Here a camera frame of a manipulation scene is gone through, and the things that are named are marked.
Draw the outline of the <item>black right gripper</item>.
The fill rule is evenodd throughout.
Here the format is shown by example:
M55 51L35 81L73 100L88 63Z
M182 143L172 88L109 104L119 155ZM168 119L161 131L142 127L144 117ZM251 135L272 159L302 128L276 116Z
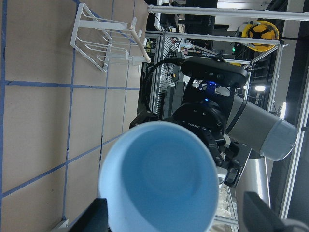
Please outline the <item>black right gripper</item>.
M159 117L149 110L143 111L130 122L129 128L153 121L175 123L194 133L210 151L215 165L227 171L223 183L232 188L238 185L251 148L248 143L231 135L227 144L224 138L227 119L220 107L185 103L166 117Z

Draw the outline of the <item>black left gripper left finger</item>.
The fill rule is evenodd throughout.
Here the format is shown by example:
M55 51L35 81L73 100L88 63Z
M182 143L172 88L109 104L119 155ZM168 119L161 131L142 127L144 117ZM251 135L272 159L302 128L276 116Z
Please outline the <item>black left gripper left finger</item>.
M105 198L96 198L81 217L69 228L69 232L108 232L108 208Z

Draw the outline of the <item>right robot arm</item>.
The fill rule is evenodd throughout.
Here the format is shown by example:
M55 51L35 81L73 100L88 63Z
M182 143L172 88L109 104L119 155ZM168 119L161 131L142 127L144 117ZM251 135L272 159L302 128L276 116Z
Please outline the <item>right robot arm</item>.
M209 83L206 88L187 86L181 106L165 121L185 131L177 135L160 129L154 145L167 144L167 153L185 160L204 152L227 171L224 183L230 187L238 184L251 152L279 161L297 140L292 124L235 95L233 88Z

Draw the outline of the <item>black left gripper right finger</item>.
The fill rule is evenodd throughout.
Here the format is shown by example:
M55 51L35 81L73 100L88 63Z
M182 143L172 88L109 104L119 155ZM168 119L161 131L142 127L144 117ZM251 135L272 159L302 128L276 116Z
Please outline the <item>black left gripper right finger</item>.
M255 192L244 193L243 222L249 232L307 232L298 220L280 219Z

